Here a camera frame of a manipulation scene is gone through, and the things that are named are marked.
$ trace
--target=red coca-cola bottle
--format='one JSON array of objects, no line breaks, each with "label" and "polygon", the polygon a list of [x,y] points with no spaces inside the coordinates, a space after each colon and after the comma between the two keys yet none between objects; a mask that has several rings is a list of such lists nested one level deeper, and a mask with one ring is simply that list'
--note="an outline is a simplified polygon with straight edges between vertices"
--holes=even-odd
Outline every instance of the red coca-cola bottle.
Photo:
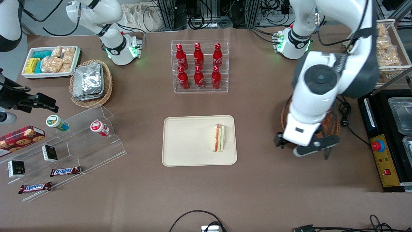
[{"label": "red coca-cola bottle", "polygon": [[186,71],[188,69],[186,53],[183,51],[182,45],[180,43],[176,44],[176,59],[178,60],[179,66],[182,66]]},{"label": "red coca-cola bottle", "polygon": [[200,49],[200,43],[195,43],[194,44],[193,58],[194,58],[194,65],[199,66],[200,70],[203,70],[203,68],[204,68],[204,59],[203,59],[203,52]]},{"label": "red coca-cola bottle", "polygon": [[220,44],[215,44],[215,51],[213,53],[213,66],[218,66],[219,68],[222,66],[222,58],[223,54],[220,50]]},{"label": "red coca-cola bottle", "polygon": [[204,83],[204,77],[203,77],[203,73],[200,69],[199,66],[196,66],[194,68],[195,73],[194,73],[194,82],[196,83],[196,88],[198,90],[202,90],[205,88],[205,83]]},{"label": "red coca-cola bottle", "polygon": [[212,72],[213,89],[218,90],[220,88],[221,79],[222,79],[222,76],[220,75],[220,72],[219,72],[219,66],[217,65],[213,66],[213,72]]},{"label": "red coca-cola bottle", "polygon": [[190,88],[189,85],[189,79],[187,78],[187,74],[185,73],[185,70],[183,70],[182,66],[178,67],[178,79],[179,79],[179,83],[182,86],[182,89],[184,90],[188,90]]}]

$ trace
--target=red button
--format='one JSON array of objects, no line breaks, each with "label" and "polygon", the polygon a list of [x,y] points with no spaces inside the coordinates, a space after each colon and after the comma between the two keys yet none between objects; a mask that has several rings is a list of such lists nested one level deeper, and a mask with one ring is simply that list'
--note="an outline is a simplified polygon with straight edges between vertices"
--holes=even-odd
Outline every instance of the red button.
[{"label": "red button", "polygon": [[382,145],[380,142],[373,142],[372,143],[372,149],[374,151],[379,151],[382,148]]}]

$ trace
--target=yellow control panel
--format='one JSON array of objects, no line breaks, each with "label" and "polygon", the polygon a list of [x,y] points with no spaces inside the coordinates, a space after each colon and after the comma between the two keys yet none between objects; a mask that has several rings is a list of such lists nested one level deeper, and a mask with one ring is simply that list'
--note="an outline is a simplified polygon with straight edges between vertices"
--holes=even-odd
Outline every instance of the yellow control panel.
[{"label": "yellow control panel", "polygon": [[375,157],[376,166],[378,167],[379,177],[383,187],[399,186],[398,174],[393,164],[391,153],[389,152],[385,135],[378,135],[371,138],[373,156]]}]

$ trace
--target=clear acrylic display stand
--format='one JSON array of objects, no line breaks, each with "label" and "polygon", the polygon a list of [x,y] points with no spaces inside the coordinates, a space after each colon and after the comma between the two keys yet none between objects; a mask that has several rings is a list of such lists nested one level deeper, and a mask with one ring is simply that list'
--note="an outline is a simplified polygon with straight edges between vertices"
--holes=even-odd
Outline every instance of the clear acrylic display stand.
[{"label": "clear acrylic display stand", "polygon": [[[112,123],[109,120],[112,117],[113,114],[101,105],[88,109],[66,119],[70,124],[70,128],[65,132],[56,130],[57,137],[30,145],[27,147],[29,150],[16,152],[15,155],[11,153],[5,156],[7,159],[0,161],[1,170],[7,170],[7,163],[10,160],[23,161],[26,170],[24,177],[9,178],[9,184],[16,187],[15,192],[11,194],[17,194],[21,185],[44,184],[49,181],[52,181],[53,186],[51,191],[53,191],[127,154],[122,141],[115,135]],[[90,124],[94,120],[100,120],[110,129],[108,136],[101,136],[90,130]],[[44,160],[42,146],[45,144],[51,145],[56,149],[57,162],[52,163]],[[81,166],[82,173],[50,177],[52,169],[71,168],[74,166]],[[22,201],[31,201],[46,193],[48,192],[40,191],[22,194]]]},{"label": "clear acrylic display stand", "polygon": [[[183,51],[186,53],[187,64],[189,68],[185,71],[188,78],[190,89],[184,90],[178,79],[178,61],[176,59],[176,44],[182,44]],[[196,88],[194,82],[194,44],[200,43],[204,54],[204,75],[205,87],[202,90]],[[215,51],[215,44],[220,43],[223,54],[222,66],[220,67],[220,74],[222,80],[220,88],[215,90],[212,88],[211,75],[213,72],[213,52]],[[201,93],[201,92],[229,92],[229,40],[172,40],[171,45],[171,60],[172,60],[172,75],[173,75],[173,89],[175,93]]]}]

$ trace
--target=cookie box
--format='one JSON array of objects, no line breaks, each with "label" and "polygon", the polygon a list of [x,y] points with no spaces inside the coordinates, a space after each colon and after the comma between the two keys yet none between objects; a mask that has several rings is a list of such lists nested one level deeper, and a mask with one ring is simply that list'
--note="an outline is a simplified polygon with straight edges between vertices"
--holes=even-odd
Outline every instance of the cookie box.
[{"label": "cookie box", "polygon": [[0,137],[0,157],[46,138],[44,130],[28,125]]}]

